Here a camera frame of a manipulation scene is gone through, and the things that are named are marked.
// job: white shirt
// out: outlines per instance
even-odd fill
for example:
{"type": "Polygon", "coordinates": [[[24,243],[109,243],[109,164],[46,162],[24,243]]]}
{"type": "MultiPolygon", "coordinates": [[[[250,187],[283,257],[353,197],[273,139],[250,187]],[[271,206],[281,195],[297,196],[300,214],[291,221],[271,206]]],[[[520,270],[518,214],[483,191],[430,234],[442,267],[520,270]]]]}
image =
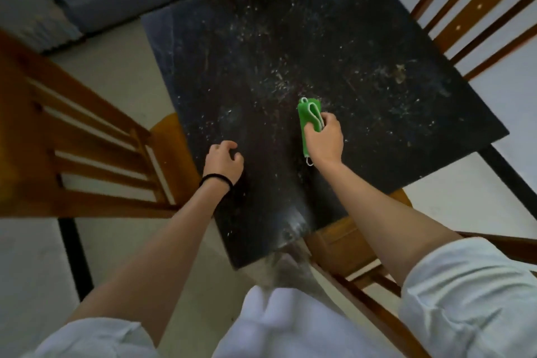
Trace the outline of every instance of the white shirt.
{"type": "MultiPolygon", "coordinates": [[[[436,249],[410,272],[399,317],[433,357],[536,357],[537,279],[482,238],[436,249]]],[[[32,357],[158,357],[140,323],[74,321],[32,357]]],[[[297,289],[253,287],[213,358],[400,357],[297,289]]]]}

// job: folded green cloth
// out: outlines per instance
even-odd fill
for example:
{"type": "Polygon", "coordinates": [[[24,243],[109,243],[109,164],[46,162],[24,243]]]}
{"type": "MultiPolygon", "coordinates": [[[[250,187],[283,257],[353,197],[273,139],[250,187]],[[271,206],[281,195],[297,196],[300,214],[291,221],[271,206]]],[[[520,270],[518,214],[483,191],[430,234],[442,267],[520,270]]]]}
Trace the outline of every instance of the folded green cloth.
{"type": "Polygon", "coordinates": [[[321,117],[321,103],[314,98],[300,98],[297,109],[299,111],[300,129],[302,130],[302,151],[304,152],[305,162],[307,165],[313,166],[308,146],[305,144],[304,126],[311,122],[316,132],[323,130],[324,121],[321,117]]]}

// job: shirt sleeve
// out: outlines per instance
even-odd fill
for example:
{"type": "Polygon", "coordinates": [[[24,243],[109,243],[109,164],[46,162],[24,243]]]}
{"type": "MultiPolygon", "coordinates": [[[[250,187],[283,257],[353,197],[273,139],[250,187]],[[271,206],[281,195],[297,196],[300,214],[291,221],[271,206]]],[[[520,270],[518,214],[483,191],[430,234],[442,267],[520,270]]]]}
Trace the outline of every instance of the shirt sleeve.
{"type": "Polygon", "coordinates": [[[25,358],[159,358],[139,322],[85,318],[66,324],[25,358]]]}
{"type": "Polygon", "coordinates": [[[483,238],[423,258],[402,289],[399,317],[440,357],[537,356],[537,279],[483,238]]]}

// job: green towel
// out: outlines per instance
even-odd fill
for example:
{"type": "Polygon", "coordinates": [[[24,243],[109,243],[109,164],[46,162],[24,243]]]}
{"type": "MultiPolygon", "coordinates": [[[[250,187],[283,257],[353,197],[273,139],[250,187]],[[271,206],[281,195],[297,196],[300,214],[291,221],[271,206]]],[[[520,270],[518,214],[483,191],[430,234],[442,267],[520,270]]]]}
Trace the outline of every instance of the green towel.
{"type": "Polygon", "coordinates": [[[324,121],[321,117],[321,103],[317,99],[313,98],[300,98],[299,105],[297,107],[300,117],[300,129],[302,131],[302,150],[304,152],[305,162],[307,165],[312,166],[313,162],[309,156],[308,146],[305,144],[304,126],[308,122],[313,124],[313,128],[316,132],[320,132],[324,128],[324,121]]]}

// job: black wristband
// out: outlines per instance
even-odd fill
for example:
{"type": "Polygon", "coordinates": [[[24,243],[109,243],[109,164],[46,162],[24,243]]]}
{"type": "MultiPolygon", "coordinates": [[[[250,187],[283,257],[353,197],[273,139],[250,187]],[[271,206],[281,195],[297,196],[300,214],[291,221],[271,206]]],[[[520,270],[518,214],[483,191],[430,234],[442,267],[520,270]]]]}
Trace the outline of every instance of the black wristband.
{"type": "Polygon", "coordinates": [[[233,183],[232,181],[227,178],[226,176],[222,175],[222,174],[217,174],[217,173],[212,173],[212,174],[207,174],[205,176],[203,176],[203,178],[201,179],[200,181],[200,187],[203,183],[205,183],[205,180],[208,180],[209,178],[219,178],[221,179],[222,181],[225,181],[227,184],[229,184],[229,191],[231,191],[233,189],[233,183]]]}

